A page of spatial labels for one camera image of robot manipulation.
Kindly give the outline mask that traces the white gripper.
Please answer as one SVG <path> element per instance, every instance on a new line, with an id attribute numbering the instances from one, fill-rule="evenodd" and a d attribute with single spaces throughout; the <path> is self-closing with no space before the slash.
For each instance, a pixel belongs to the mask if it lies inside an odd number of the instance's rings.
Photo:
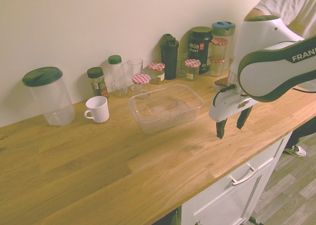
<path id="1" fill-rule="evenodd" d="M 253 99 L 240 94 L 235 89 L 235 84 L 221 89 L 213 98 L 210 106 L 209 116 L 216 121 L 216 132 L 219 139 L 224 137 L 228 117 L 241 112 L 237 120 L 237 128 L 241 129 L 252 110 Z"/>

